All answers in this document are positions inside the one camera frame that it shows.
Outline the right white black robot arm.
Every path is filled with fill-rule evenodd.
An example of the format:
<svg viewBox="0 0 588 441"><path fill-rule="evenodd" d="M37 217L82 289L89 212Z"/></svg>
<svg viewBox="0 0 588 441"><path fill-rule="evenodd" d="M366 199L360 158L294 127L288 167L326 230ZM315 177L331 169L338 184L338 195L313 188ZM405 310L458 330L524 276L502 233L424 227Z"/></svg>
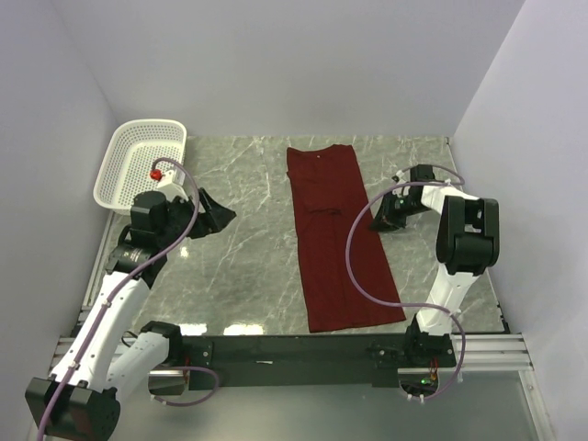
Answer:
<svg viewBox="0 0 588 441"><path fill-rule="evenodd" d="M370 230L395 232L413 215L429 210L440 215L429 306L415 314L404 339L403 353L416 363L449 354L451 317L469 288L498 260L500 209L495 199L473 197L437 179L430 164L402 169L393 181L401 187L383 196Z"/></svg>

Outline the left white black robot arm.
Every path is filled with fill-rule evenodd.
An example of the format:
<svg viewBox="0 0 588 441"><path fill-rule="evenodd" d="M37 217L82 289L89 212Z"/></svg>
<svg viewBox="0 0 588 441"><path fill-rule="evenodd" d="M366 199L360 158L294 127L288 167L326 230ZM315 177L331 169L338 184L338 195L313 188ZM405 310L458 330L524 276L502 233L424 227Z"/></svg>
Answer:
<svg viewBox="0 0 588 441"><path fill-rule="evenodd" d="M198 198L168 198L160 191L137 195L130 222L107 260L100 293L73 344L45 379L30 381L25 398L37 438L107 440L119 421L121 403L156 368L189 378L179 326L144 325L132 345L115 353L137 310L167 261L184 239L221 232L236 217L205 189Z"/></svg>

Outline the dark red t-shirt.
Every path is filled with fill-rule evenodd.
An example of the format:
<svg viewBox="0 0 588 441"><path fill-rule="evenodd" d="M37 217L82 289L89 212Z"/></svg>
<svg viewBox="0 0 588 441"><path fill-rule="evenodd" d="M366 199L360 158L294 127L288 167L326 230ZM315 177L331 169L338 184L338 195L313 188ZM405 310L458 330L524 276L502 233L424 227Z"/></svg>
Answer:
<svg viewBox="0 0 588 441"><path fill-rule="evenodd" d="M310 332L404 321L353 147L288 148L287 167Z"/></svg>

